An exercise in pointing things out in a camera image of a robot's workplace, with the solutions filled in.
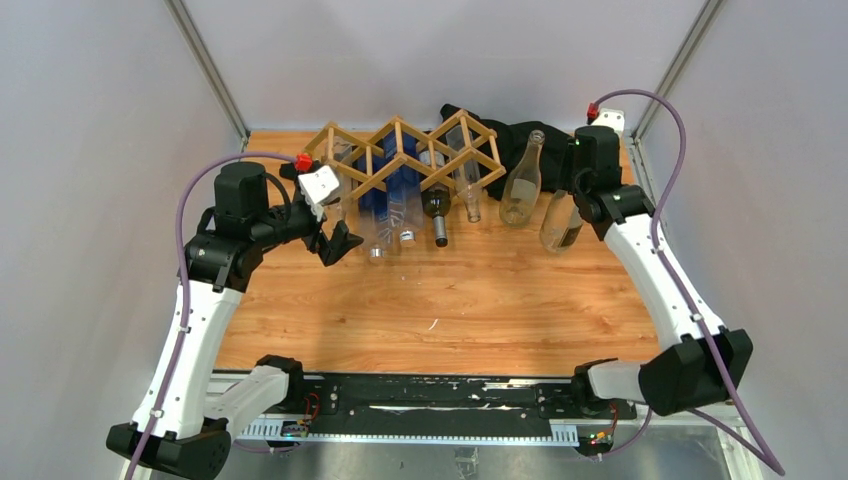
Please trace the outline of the clear bottle with black label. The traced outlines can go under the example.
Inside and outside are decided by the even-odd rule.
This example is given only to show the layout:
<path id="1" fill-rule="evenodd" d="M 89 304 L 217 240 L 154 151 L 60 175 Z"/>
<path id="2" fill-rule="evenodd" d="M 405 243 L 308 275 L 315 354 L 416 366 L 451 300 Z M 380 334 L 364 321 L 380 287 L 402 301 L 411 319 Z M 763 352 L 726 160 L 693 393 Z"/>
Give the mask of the clear bottle with black label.
<path id="1" fill-rule="evenodd" d="M 548 204 L 539 231 L 540 242 L 549 252 L 563 253 L 576 242 L 582 225 L 573 197 L 566 190 L 559 189 Z"/>

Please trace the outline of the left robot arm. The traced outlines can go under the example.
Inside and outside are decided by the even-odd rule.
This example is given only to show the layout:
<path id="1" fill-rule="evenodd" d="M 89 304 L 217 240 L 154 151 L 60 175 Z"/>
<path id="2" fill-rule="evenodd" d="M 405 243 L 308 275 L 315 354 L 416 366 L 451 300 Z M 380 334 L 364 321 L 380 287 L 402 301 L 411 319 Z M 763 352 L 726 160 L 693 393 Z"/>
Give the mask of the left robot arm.
<path id="1" fill-rule="evenodd" d="M 126 461 L 123 477 L 146 479 L 159 471 L 185 479 L 213 479 L 237 436 L 275 407 L 305 419 L 319 411 L 307 391 L 302 364 L 278 355 L 262 357 L 216 399 L 207 396 L 223 337 L 264 256 L 302 242 L 331 266 L 361 238 L 338 222 L 323 229 L 327 205 L 341 193 L 332 167 L 292 160 L 292 190 L 280 204 L 269 199 L 280 180 L 263 166 L 263 155 L 238 154 L 211 165 L 214 201 L 191 238 L 177 218 L 178 284 L 174 316 L 152 381 L 130 421 L 110 428 L 107 448 Z"/>

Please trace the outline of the clear bottle with white label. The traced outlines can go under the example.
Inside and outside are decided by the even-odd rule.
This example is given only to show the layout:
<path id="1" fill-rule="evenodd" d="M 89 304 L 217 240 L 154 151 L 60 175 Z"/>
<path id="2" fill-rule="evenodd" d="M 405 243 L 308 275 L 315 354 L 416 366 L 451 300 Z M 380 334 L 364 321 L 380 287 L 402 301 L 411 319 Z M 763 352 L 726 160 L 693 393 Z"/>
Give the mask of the clear bottle with white label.
<path id="1" fill-rule="evenodd" d="M 533 130 L 528 136 L 524 153 L 509 173 L 499 204 L 502 222 L 511 228 L 526 226 L 531 220 L 541 191 L 540 158 L 545 134 Z"/>

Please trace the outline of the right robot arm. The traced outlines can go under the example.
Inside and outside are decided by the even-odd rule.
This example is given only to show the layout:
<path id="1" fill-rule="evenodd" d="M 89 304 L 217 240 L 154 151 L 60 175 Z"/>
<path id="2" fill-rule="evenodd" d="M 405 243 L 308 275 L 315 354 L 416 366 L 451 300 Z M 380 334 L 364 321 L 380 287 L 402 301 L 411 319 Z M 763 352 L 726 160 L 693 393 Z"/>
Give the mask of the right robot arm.
<path id="1" fill-rule="evenodd" d="M 584 223 L 624 266 L 650 314 L 661 352 L 646 363 L 602 359 L 576 367 L 571 403 L 596 417 L 613 400 L 643 403 L 661 416 L 730 399 L 753 353 L 743 329 L 730 330 L 697 294 L 638 185 L 622 180 L 620 140 L 608 126 L 583 126 L 566 157 Z"/>

